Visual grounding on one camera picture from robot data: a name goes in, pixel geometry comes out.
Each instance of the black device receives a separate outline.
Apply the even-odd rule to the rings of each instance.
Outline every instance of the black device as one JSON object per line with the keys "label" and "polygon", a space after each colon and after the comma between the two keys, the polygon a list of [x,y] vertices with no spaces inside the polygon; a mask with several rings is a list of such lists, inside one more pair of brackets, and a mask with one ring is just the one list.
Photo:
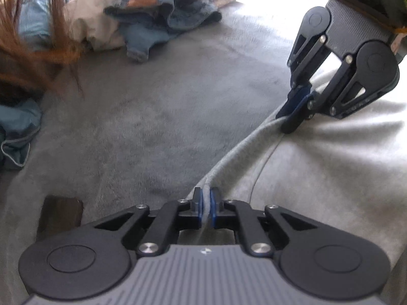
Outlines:
{"label": "black device", "polygon": [[276,205],[211,189],[210,220],[235,245],[177,245],[201,228],[203,195],[137,205],[51,236],[21,256],[27,305],[380,305],[390,263],[375,244]]}
{"label": "black device", "polygon": [[[306,13],[288,59],[292,90],[278,113],[294,131],[315,113],[345,118],[398,82],[387,0],[329,0]],[[378,21],[371,8],[386,19]],[[333,52],[342,64],[327,87],[311,76]],[[150,211],[137,205],[31,245],[19,261],[27,305],[383,305],[390,263],[375,244],[276,205],[253,210],[211,189],[210,220],[235,245],[177,244],[201,228],[202,190]]]}
{"label": "black device", "polygon": [[[349,1],[329,0],[326,7],[314,7],[305,14],[287,62],[291,91],[277,114],[277,118],[287,117],[283,133],[293,132],[316,113],[337,119],[350,116],[396,87],[402,58],[391,49],[397,29],[389,24],[401,17],[386,14],[385,2],[389,6],[400,0],[378,0],[376,4],[358,0],[360,8]],[[376,14],[383,7],[382,18],[367,13],[373,7]],[[387,19],[387,25],[378,18]],[[341,60],[341,66],[322,92],[312,90],[309,80],[331,53]]]}

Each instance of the metal screw head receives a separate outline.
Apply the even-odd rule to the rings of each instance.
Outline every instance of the metal screw head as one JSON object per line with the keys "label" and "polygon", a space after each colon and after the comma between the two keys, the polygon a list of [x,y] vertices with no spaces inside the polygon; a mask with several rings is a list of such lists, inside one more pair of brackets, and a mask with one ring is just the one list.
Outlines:
{"label": "metal screw head", "polygon": [[353,57],[351,55],[347,55],[345,57],[345,62],[347,62],[348,64],[352,64],[353,62]]}
{"label": "metal screw head", "polygon": [[314,101],[314,100],[310,100],[310,101],[307,103],[307,108],[308,108],[308,110],[314,109],[314,104],[315,104],[315,101]]}
{"label": "metal screw head", "polygon": [[210,248],[204,248],[204,249],[201,249],[200,252],[206,256],[207,254],[210,254],[212,252],[212,250]]}
{"label": "metal screw head", "polygon": [[267,253],[271,251],[271,246],[266,243],[255,243],[250,248],[255,253]]}
{"label": "metal screw head", "polygon": [[154,253],[154,252],[157,252],[157,250],[158,250],[158,245],[155,244],[155,243],[147,242],[147,243],[143,243],[142,245],[140,245],[140,246],[138,247],[138,249],[139,249],[140,252],[142,252],[142,253]]}

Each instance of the blue jacket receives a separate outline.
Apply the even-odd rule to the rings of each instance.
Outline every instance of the blue jacket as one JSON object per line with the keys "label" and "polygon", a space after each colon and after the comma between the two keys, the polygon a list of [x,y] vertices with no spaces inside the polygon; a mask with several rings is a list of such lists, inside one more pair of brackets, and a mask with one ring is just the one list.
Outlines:
{"label": "blue jacket", "polygon": [[150,8],[131,8],[131,0],[118,0],[105,8],[105,14],[120,22],[127,55],[138,62],[149,58],[152,46],[168,42],[201,24],[220,21],[221,13],[209,0],[196,0],[179,7],[175,0],[156,0]]}

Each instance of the wrinkled fabric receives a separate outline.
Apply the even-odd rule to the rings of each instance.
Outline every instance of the wrinkled fabric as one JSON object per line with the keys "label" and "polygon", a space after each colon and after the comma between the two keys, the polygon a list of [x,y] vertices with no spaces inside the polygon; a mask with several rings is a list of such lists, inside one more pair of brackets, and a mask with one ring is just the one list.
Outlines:
{"label": "wrinkled fabric", "polygon": [[0,161],[7,169],[25,166],[30,141],[39,131],[41,110],[32,99],[14,107],[0,105]]}
{"label": "wrinkled fabric", "polygon": [[48,0],[23,0],[18,33],[34,51],[52,47]]}
{"label": "wrinkled fabric", "polygon": [[[15,177],[1,175],[0,304],[20,305],[28,297],[18,259],[35,241],[46,195],[84,201],[85,224],[137,204],[159,209],[192,190],[214,165],[205,180],[225,198],[321,218],[384,244],[397,262],[407,244],[407,106],[400,103],[407,98],[400,91],[407,64],[400,65],[393,92],[354,116],[317,115],[284,135],[273,154],[280,133],[270,118],[222,159],[285,101],[286,61],[302,18],[327,0],[239,1],[244,4],[224,10],[219,26],[170,41],[150,63],[134,65],[121,51],[84,56],[79,75],[86,99],[75,86],[62,101],[44,97],[43,126],[26,167]],[[68,70],[58,81],[75,84]],[[406,260],[398,263],[392,305],[407,289],[400,279],[407,276]]]}
{"label": "wrinkled fabric", "polygon": [[152,46],[168,42],[203,23],[222,19],[209,0],[182,1],[180,4],[177,0],[117,0],[105,8],[105,14],[119,21],[127,55],[145,62]]}
{"label": "wrinkled fabric", "polygon": [[71,38],[87,41],[95,51],[110,50],[125,45],[119,33],[119,22],[103,13],[115,0],[71,0],[64,8]]}

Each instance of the teal fabric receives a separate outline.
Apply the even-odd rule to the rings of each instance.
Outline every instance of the teal fabric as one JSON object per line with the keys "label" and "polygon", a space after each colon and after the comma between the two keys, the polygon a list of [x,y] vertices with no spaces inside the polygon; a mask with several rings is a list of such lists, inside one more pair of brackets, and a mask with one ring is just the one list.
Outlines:
{"label": "teal fabric", "polygon": [[127,10],[129,0],[118,0],[105,8],[105,14],[119,21],[119,32],[127,47],[127,56],[143,63],[158,43],[168,42],[181,33],[204,23],[219,22],[222,14],[208,0],[196,0],[182,7],[176,0],[157,0],[156,10]]}
{"label": "teal fabric", "polygon": [[22,169],[27,162],[30,141],[39,131],[41,110],[32,99],[14,107],[0,105],[0,160],[7,169]]}

